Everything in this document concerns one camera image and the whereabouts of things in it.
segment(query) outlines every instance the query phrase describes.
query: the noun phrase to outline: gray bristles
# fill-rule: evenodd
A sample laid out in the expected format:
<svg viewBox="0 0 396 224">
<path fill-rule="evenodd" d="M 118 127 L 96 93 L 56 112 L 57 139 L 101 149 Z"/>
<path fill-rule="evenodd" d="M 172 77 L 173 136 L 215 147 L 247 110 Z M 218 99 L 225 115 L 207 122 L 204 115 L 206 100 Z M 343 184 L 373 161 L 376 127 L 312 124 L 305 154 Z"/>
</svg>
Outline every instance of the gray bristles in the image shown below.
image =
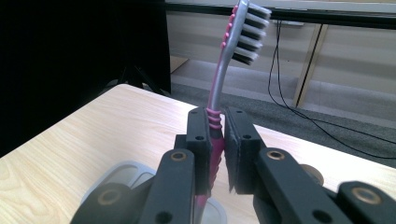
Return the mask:
<svg viewBox="0 0 396 224">
<path fill-rule="evenodd" d="M 265 20 L 268 20 L 271 15 L 271 10 L 269 10 L 265 7 L 259 7 L 252 3 L 249 3 L 247 12 L 254 14 L 255 16 L 258 16 L 260 18 L 263 18 Z"/>
<path fill-rule="evenodd" d="M 247 13 L 246 20 L 250 20 L 250 21 L 260 24 L 261 26 L 257 27 L 257 28 L 265 28 L 265 27 L 268 27 L 268 25 L 270 24 L 270 22 L 268 20 L 265 20 L 263 18 L 260 18 L 253 14 L 250 14 L 250 13 Z"/>
<path fill-rule="evenodd" d="M 235 48 L 234 53 L 245 56 L 249 59 L 251 59 L 252 61 L 256 60 L 256 58 L 259 56 L 257 53 L 255 53 L 254 51 L 250 51 L 250 50 L 246 50 L 246 49 L 241 49 L 239 47 Z"/>
<path fill-rule="evenodd" d="M 253 34 L 255 36 L 259 36 L 260 38 L 262 38 L 263 36 L 265 36 L 265 32 L 263 29 L 258 29 L 254 26 L 251 25 L 247 25 L 244 24 L 242 27 L 242 31 L 248 32 L 250 34 Z"/>
<path fill-rule="evenodd" d="M 262 47 L 262 42 L 249 38 L 244 35 L 239 36 L 239 42 L 250 45 L 254 49 L 259 49 Z"/>
</svg>

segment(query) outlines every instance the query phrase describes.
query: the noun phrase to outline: black curtain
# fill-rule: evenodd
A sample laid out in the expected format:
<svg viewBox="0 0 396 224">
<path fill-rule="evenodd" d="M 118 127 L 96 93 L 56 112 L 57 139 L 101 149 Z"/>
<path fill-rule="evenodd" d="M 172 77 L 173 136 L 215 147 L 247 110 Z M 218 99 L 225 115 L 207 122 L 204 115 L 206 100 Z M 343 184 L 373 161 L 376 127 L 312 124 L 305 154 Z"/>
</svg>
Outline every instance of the black curtain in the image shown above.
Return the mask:
<svg viewBox="0 0 396 224">
<path fill-rule="evenodd" d="M 108 1 L 120 34 L 125 64 L 142 68 L 156 88 L 171 92 L 164 0 Z M 139 76 L 134 79 L 145 81 Z"/>
<path fill-rule="evenodd" d="M 107 0 L 0 3 L 0 156 L 87 104 L 107 82 L 119 78 L 128 61 L 125 50 L 140 55 L 142 64 L 150 61 L 144 53 L 125 49 L 113 12 Z M 133 20 L 130 27 L 141 22 Z M 146 35 L 140 28 L 132 30 Z M 138 44 L 141 47 L 150 44 L 145 38 L 137 41 L 143 41 Z M 163 62 L 161 57 L 151 60 L 151 66 Z M 168 70 L 149 72 L 154 79 L 167 77 L 158 82 L 170 91 Z"/>
</svg>

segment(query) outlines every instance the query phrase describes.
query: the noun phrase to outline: gray carpet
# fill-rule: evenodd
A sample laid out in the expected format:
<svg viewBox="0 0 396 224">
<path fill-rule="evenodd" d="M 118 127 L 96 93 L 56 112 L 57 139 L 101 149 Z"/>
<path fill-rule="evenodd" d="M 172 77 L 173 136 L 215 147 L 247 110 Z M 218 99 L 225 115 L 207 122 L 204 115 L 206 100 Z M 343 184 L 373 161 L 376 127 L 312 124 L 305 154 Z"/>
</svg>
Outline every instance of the gray carpet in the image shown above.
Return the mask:
<svg viewBox="0 0 396 224">
<path fill-rule="evenodd" d="M 173 83 L 172 95 L 170 97 L 192 105 L 206 106 L 208 95 L 209 91 Z M 331 139 L 329 135 L 321 131 L 311 121 L 296 116 L 287 108 L 280 107 L 273 103 L 231 94 L 222 94 L 221 102 L 222 106 L 234 106 L 245 110 L 251 116 L 253 123 L 261 125 L 265 128 L 289 134 L 313 143 L 323 145 L 325 147 L 331 147 L 333 149 L 343 151 L 366 160 L 375 161 L 396 168 L 396 159 L 379 159 L 365 155 L 356 150 L 350 149 L 349 147 L 345 147 Z M 322 119 L 347 126 L 348 128 L 359 130 L 361 132 L 371 133 L 391 141 L 396 141 L 396 129 L 381 127 L 374 124 L 364 123 L 352 119 L 339 118 L 302 109 L 299 109 L 299 111 L 303 112 L 312 119 Z M 359 133 L 343 130 L 332 125 L 322 123 L 319 125 L 328 133 L 358 150 L 381 157 L 396 158 L 396 145 L 394 144 L 386 143 L 384 141 L 380 141 L 374 139 L 373 137 Z"/>
</svg>

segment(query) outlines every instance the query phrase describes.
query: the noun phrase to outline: wooden table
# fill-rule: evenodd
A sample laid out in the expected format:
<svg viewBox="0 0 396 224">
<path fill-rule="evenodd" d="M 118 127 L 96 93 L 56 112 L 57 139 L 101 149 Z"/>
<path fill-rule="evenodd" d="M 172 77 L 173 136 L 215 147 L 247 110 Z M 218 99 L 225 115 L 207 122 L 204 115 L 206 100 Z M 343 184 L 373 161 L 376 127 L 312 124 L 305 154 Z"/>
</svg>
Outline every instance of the wooden table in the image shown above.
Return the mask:
<svg viewBox="0 0 396 224">
<path fill-rule="evenodd" d="M 185 133 L 193 109 L 160 95 L 120 85 L 0 159 L 0 223 L 68 223 L 81 198 L 111 166 L 138 161 L 157 169 L 162 154 Z M 396 170 L 256 126 L 268 147 L 316 167 L 324 186 L 360 180 L 396 198 Z M 258 223 L 251 196 L 228 191 L 220 165 L 213 196 L 229 223 Z"/>
</svg>

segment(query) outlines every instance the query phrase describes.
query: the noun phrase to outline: bolt hole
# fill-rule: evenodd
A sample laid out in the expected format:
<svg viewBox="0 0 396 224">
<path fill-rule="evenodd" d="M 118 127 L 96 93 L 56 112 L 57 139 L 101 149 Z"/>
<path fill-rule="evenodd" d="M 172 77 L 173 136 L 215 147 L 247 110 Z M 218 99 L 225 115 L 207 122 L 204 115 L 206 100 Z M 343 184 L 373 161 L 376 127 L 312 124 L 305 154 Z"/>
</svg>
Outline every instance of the bolt hole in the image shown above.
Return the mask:
<svg viewBox="0 0 396 224">
<path fill-rule="evenodd" d="M 276 161 L 281 161 L 281 160 L 285 159 L 285 155 L 283 155 L 282 153 L 280 153 L 278 151 L 269 151 L 269 152 L 267 152 L 267 156 L 273 160 L 276 160 Z"/>
<path fill-rule="evenodd" d="M 315 210 L 312 215 L 314 215 L 314 218 L 321 223 L 332 223 L 332 217 L 323 211 Z"/>
<path fill-rule="evenodd" d="M 187 158 L 187 155 L 184 152 L 175 152 L 175 153 L 172 153 L 172 155 L 171 155 L 171 159 L 173 161 L 184 161 L 186 158 Z"/>
<path fill-rule="evenodd" d="M 121 197 L 121 193 L 117 189 L 107 189 L 98 197 L 98 202 L 101 205 L 111 205 L 117 202 Z"/>
<path fill-rule="evenodd" d="M 356 187 L 352 189 L 353 195 L 364 203 L 380 204 L 382 203 L 381 197 L 374 191 L 366 188 Z"/>
<path fill-rule="evenodd" d="M 166 224 L 172 221 L 172 214 L 168 212 L 161 212 L 155 216 L 155 223 Z"/>
</svg>

